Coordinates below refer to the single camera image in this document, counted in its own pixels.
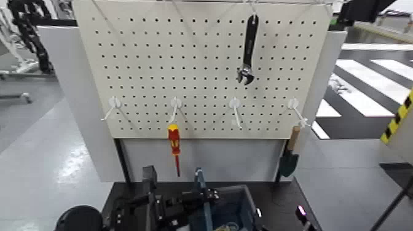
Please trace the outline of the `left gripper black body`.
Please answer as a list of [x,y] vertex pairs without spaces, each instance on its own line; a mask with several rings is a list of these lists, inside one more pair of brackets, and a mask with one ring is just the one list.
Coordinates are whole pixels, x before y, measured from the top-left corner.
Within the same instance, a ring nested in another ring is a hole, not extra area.
[[163,205],[162,195],[118,197],[112,204],[111,230],[169,230],[166,213],[158,211]]

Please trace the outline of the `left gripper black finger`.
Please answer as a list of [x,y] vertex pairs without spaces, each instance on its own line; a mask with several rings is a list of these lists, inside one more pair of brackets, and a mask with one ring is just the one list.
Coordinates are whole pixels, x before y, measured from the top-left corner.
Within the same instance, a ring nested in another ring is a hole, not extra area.
[[202,189],[201,191],[183,192],[181,194],[183,204],[215,202],[219,199],[219,192],[216,189]]
[[189,217],[193,215],[198,208],[189,205],[171,205],[165,207],[165,213],[162,220],[164,227],[184,227],[189,224]]

